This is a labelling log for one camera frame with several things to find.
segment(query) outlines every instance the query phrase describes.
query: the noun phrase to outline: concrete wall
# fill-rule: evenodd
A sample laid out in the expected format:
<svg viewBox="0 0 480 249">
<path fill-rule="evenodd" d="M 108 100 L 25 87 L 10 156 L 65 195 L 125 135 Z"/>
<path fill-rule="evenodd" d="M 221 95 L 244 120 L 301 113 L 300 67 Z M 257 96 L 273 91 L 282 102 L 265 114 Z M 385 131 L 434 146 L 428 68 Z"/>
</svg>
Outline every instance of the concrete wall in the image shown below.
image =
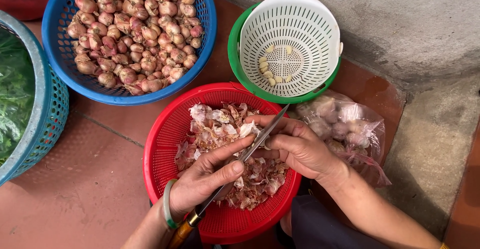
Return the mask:
<svg viewBox="0 0 480 249">
<path fill-rule="evenodd" d="M 387 77 L 425 84 L 480 70 L 480 0 L 320 1 L 339 23 L 344 54 Z"/>
</svg>

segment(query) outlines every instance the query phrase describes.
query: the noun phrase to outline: wooden knife handle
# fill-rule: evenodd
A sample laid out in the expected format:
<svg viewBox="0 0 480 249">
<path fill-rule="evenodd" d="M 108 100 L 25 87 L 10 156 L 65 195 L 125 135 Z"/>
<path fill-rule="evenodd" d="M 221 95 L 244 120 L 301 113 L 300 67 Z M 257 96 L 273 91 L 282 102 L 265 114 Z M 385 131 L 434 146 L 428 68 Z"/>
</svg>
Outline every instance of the wooden knife handle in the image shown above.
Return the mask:
<svg viewBox="0 0 480 249">
<path fill-rule="evenodd" d="M 175 230 L 173 233 L 172 239 L 170 239 L 169 245 L 166 247 L 167 249 L 177 249 L 179 248 L 183 242 L 189 237 L 190 233 L 194 230 L 192 226 L 188 223 L 187 220 L 184 220 L 180 227 Z"/>
</svg>

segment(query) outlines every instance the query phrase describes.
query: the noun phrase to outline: dark pants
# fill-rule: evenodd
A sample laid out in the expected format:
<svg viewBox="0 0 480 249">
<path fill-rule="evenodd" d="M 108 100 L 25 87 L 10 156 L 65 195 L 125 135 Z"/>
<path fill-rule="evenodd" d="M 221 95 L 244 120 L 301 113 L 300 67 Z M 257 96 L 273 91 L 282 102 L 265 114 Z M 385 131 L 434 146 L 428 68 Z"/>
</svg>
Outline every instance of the dark pants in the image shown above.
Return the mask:
<svg viewBox="0 0 480 249">
<path fill-rule="evenodd" d="M 296 196 L 292 201 L 292 239 L 297 249 L 387 249 L 380 242 L 339 222 L 314 196 Z M 277 236 L 290 239 L 283 231 Z M 198 229 L 183 244 L 183 249 L 202 248 Z"/>
</svg>

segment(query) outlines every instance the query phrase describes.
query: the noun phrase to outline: green plastic basket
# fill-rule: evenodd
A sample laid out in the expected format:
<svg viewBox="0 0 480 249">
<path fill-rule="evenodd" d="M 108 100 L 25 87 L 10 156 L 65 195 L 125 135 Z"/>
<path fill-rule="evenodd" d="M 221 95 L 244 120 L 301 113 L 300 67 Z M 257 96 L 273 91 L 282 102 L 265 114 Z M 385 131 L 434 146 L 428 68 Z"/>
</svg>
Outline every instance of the green plastic basket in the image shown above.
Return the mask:
<svg viewBox="0 0 480 249">
<path fill-rule="evenodd" d="M 228 36 L 228 60 L 230 62 L 230 66 L 233 70 L 233 73 L 237 77 L 238 81 L 247 88 L 251 93 L 255 94 L 256 96 L 265 99 L 270 102 L 275 102 L 279 104 L 295 104 L 295 103 L 300 103 L 304 101 L 308 101 L 310 99 L 313 99 L 317 96 L 319 96 L 323 91 L 325 91 L 333 82 L 335 79 L 335 76 L 339 70 L 340 67 L 340 61 L 341 58 L 339 57 L 338 63 L 336 65 L 335 70 L 333 71 L 332 75 L 318 88 L 315 90 L 306 93 L 301 96 L 295 96 L 295 97 L 282 97 L 278 96 L 275 94 L 268 93 L 264 89 L 258 87 L 255 83 L 251 82 L 247 75 L 245 74 L 245 71 L 242 68 L 242 65 L 240 63 L 240 56 L 239 56 L 239 46 L 240 46 L 240 34 L 241 30 L 243 27 L 243 24 L 245 23 L 246 19 L 252 12 L 252 10 L 257 7 L 260 3 L 257 3 L 251 7 L 249 7 L 245 12 L 243 12 L 235 24 L 233 25 L 233 28 L 230 32 L 230 35 Z"/>
</svg>

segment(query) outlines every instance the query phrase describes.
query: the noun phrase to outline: basket rim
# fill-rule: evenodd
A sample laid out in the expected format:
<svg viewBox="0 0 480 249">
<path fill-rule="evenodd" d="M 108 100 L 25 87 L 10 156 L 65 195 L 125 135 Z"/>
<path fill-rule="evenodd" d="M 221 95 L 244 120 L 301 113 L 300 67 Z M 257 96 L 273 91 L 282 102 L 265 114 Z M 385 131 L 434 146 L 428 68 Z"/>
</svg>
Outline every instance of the basket rim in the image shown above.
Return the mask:
<svg viewBox="0 0 480 249">
<path fill-rule="evenodd" d="M 7 161 L 0 166 L 0 186 L 5 183 L 21 166 L 25 158 L 36 144 L 40 135 L 40 128 L 47 118 L 46 107 L 50 104 L 51 81 L 48 62 L 42 46 L 32 31 L 19 20 L 0 10 L 1 21 L 8 28 L 15 31 L 25 45 L 32 60 L 35 73 L 35 95 L 33 99 L 32 114 L 20 142 Z"/>
<path fill-rule="evenodd" d="M 243 87 L 240 83 L 236 82 L 217 82 L 217 83 L 211 83 L 211 84 L 206 84 L 202 85 L 196 88 L 193 88 L 189 90 L 186 93 L 183 93 L 179 97 L 177 97 L 175 100 L 170 102 L 164 110 L 159 114 L 157 119 L 155 120 L 152 129 L 150 129 L 150 132 L 148 133 L 147 140 L 145 142 L 145 148 L 143 152 L 143 180 L 145 183 L 145 187 L 148 193 L 148 196 L 150 200 L 152 201 L 153 204 L 155 204 L 158 201 L 158 196 L 155 192 L 156 185 L 155 179 L 153 179 L 153 170 L 151 168 L 151 164 L 153 163 L 151 158 L 153 157 L 153 148 L 155 148 L 155 141 L 157 138 L 157 133 L 161 129 L 161 127 L 165 124 L 166 120 L 168 117 L 171 115 L 173 111 L 176 110 L 177 106 L 182 104 L 182 102 L 189 100 L 191 97 L 194 97 L 197 93 L 200 92 L 205 92 L 205 91 L 221 91 L 224 89 L 237 89 L 243 92 L 248 92 L 245 87 Z M 268 102 L 265 99 L 259 98 L 261 101 L 265 101 L 269 104 L 272 104 L 271 102 Z M 270 107 L 273 107 L 273 110 L 276 112 L 281 111 L 281 107 L 279 105 L 275 106 L 276 104 L 273 103 L 273 106 L 270 105 Z M 300 180 L 302 178 L 302 175 L 295 170 L 291 169 L 292 171 L 292 180 L 291 180 L 291 187 L 292 190 L 288 192 L 285 196 L 284 199 L 292 199 L 298 191 L 298 188 L 300 186 Z M 228 233 L 228 234 L 222 234 L 222 237 L 218 236 L 212 236 L 209 235 L 208 233 L 201 233 L 201 238 L 202 242 L 205 243 L 211 243 L 211 244 L 231 244 L 231 243 L 237 243 L 237 242 L 243 242 L 245 240 L 251 239 L 257 234 L 262 233 L 266 231 L 268 228 L 272 227 L 277 221 L 280 220 L 280 218 L 290 209 L 291 202 L 284 204 L 283 206 L 279 207 L 278 209 L 275 209 L 271 216 L 271 220 L 269 223 L 260 225 L 256 224 L 254 228 L 249 228 L 249 231 L 247 233 L 243 234 L 238 234 L 238 233 Z"/>
<path fill-rule="evenodd" d="M 242 64 L 240 63 L 240 56 L 238 52 L 238 44 L 240 43 L 240 32 L 242 31 L 243 24 L 245 23 L 246 19 L 248 18 L 249 14 L 252 12 L 255 7 L 257 7 L 260 3 L 256 3 L 246 9 L 235 21 L 233 24 L 232 30 L 230 31 L 230 35 L 228 36 L 228 46 L 227 46 L 227 51 L 228 51 L 228 61 L 230 62 L 230 66 L 232 68 L 233 73 L 237 77 L 238 81 L 247 88 L 248 91 L 251 93 L 255 94 L 259 98 L 262 98 L 264 100 L 274 102 L 274 103 L 279 103 L 279 104 L 296 104 L 300 102 L 305 102 L 310 99 L 313 99 L 317 96 L 319 96 L 321 93 L 323 93 L 333 82 L 335 77 L 337 76 L 336 74 L 339 71 L 340 68 L 340 63 L 341 63 L 341 57 L 339 56 L 338 62 L 336 64 L 335 70 L 333 73 L 330 75 L 330 77 L 325 80 L 325 82 L 320 85 L 319 87 L 322 87 L 324 84 L 325 86 L 321 88 L 319 91 L 311 91 L 309 93 L 306 93 L 304 95 L 300 96 L 295 96 L 295 97 L 281 97 L 275 94 L 268 93 L 267 91 L 261 89 L 254 83 L 252 83 L 245 72 L 243 71 Z"/>
<path fill-rule="evenodd" d="M 58 77 L 75 92 L 80 93 L 83 96 L 86 96 L 89 99 L 98 101 L 100 103 L 105 103 L 109 105 L 144 105 L 156 102 L 158 100 L 164 99 L 171 96 L 174 93 L 177 93 L 179 90 L 187 86 L 195 77 L 201 72 L 204 66 L 207 64 L 208 59 L 212 55 L 215 41 L 217 38 L 217 12 L 213 0 L 204 0 L 205 7 L 207 8 L 208 15 L 210 20 L 208 22 L 209 28 L 211 31 L 205 35 L 206 42 L 205 47 L 203 48 L 202 54 L 198 57 L 197 62 L 194 66 L 179 80 L 173 84 L 165 87 L 162 90 L 159 90 L 154 93 L 147 93 L 144 95 L 129 95 L 129 96 L 117 96 L 99 93 L 98 91 L 91 90 L 79 84 L 77 81 L 72 79 L 59 65 L 57 59 L 53 55 L 51 38 L 56 38 L 56 34 L 50 33 L 50 26 L 56 25 L 53 22 L 52 18 L 54 16 L 53 8 L 57 0 L 48 0 L 45 12 L 43 14 L 42 20 L 42 40 L 46 56 L 50 62 L 53 70 L 58 75 Z"/>
</svg>

